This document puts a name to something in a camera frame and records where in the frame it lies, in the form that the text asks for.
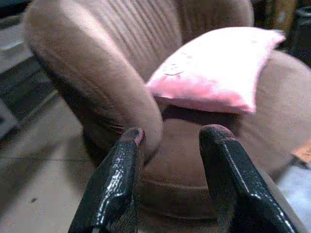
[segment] floor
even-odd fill
[[[61,98],[52,100],[14,138],[0,144],[0,232],[65,233],[94,171],[81,137],[82,127]],[[280,188],[308,223],[305,202],[309,169],[293,167]],[[295,192],[299,183],[302,188]],[[141,233],[216,233],[213,221],[186,221],[141,211]]]

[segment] chair backrest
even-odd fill
[[[26,40],[84,125],[109,150],[123,127],[146,133],[146,155],[162,135],[144,86],[186,41],[224,26],[252,26],[249,0],[35,0]]]

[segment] pink pillow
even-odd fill
[[[214,30],[171,55],[147,83],[157,101],[209,112],[255,113],[257,79],[281,31]]]

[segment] chair seat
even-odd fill
[[[291,151],[311,139],[311,72],[295,58],[274,51],[261,73],[254,115],[208,113],[169,106],[162,113],[163,139],[143,171],[141,205],[181,218],[214,218],[199,131],[229,128],[258,169],[269,175],[291,160]]]

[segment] brown armchair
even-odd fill
[[[269,174],[310,139],[311,70],[279,51],[260,76],[255,115],[159,107],[144,86],[185,42],[221,27],[253,26],[249,0],[35,0],[24,26],[95,154],[104,156],[129,127],[145,131],[141,206],[148,210],[215,217],[199,152],[202,125],[229,128]]]

